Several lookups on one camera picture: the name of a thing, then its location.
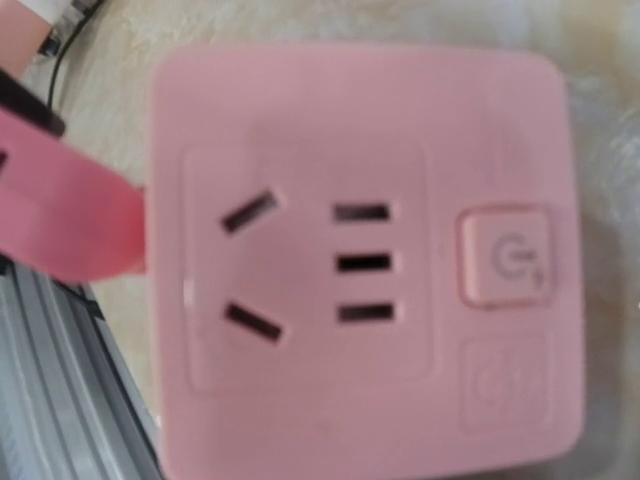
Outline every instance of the beige marble tabletop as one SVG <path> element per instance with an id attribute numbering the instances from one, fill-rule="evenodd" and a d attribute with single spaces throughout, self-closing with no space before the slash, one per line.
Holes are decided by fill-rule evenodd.
<path id="1" fill-rule="evenodd" d="M 373 41 L 540 52 L 570 91 L 587 280 L 588 418 L 569 455 L 483 479 L 640 478 L 640 0 L 107 0 L 56 106 L 67 141 L 145 183 L 150 72 L 186 43 Z M 50 65 L 27 75 L 40 91 Z M 143 277 L 95 285 L 152 411 Z"/>

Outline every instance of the pink handle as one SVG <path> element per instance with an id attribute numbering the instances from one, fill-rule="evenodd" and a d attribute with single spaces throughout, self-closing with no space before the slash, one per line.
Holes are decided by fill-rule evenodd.
<path id="1" fill-rule="evenodd" d="M 144 247 L 141 191 L 0 110 L 0 251 L 79 283 L 140 272 Z"/>

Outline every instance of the power button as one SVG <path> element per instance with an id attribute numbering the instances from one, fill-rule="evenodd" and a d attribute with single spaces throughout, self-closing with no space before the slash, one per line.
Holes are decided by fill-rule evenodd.
<path id="1" fill-rule="evenodd" d="M 543 208 L 465 213 L 459 232 L 462 296 L 477 308 L 542 303 L 552 288 L 550 226 Z"/>

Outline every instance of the pink plastic casing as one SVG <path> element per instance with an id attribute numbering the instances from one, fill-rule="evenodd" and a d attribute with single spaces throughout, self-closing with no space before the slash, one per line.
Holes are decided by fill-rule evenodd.
<path id="1" fill-rule="evenodd" d="M 144 266 L 142 193 L 0 110 L 0 251 L 81 283 Z"/>
<path id="2" fill-rule="evenodd" d="M 528 55 L 172 55 L 148 192 L 168 477 L 426 478 L 569 449 L 584 339 L 565 103 L 561 75 Z M 389 218 L 338 221 L 339 205 Z M 380 252 L 387 270 L 336 271 Z M 339 319 L 381 303 L 392 318 Z"/>

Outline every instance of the power socket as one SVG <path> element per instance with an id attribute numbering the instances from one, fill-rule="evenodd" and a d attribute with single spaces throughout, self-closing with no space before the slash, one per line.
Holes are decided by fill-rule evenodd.
<path id="1" fill-rule="evenodd" d="M 521 54 L 164 62 L 148 268 L 169 477 L 432 478 L 570 448 L 584 339 L 565 102 Z"/>

